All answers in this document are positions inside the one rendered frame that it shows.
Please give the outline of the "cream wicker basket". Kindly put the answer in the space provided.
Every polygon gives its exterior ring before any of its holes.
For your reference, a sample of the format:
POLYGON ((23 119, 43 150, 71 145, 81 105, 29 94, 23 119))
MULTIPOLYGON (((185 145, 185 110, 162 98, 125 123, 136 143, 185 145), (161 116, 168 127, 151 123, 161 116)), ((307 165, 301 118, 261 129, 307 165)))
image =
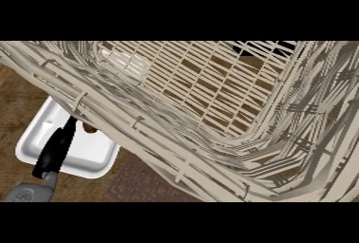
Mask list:
POLYGON ((198 199, 359 196, 359 41, 0 41, 0 64, 198 199))

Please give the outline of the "white rectangular tray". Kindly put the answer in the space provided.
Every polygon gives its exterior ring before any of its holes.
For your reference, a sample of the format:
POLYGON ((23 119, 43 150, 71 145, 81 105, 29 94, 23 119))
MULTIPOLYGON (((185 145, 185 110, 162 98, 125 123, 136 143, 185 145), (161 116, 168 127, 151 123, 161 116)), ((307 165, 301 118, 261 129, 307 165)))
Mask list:
MULTIPOLYGON (((22 162, 35 164, 47 140, 68 119, 68 111, 47 98, 15 146, 15 156, 22 162)), ((81 178, 100 178, 114 165, 120 148, 100 131, 87 133, 78 121, 60 172, 81 178)))

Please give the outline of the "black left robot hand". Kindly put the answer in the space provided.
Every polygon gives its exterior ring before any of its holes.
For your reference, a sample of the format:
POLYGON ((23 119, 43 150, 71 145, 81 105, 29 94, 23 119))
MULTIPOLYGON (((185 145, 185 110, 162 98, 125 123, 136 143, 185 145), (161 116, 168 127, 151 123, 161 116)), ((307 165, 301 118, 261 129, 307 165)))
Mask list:
POLYGON ((57 173, 60 170, 74 138, 75 123, 77 118, 69 117, 65 126, 56 129, 46 142, 32 170, 35 178, 43 178, 44 173, 57 173))

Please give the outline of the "brown patterned placemat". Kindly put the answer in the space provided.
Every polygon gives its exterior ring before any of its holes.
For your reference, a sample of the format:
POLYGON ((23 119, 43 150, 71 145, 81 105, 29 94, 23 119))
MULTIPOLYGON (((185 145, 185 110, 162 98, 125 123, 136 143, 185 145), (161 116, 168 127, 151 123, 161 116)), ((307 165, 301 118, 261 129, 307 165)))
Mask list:
POLYGON ((118 174, 106 194, 120 202, 199 202, 158 175, 151 166, 128 151, 120 152, 118 174))

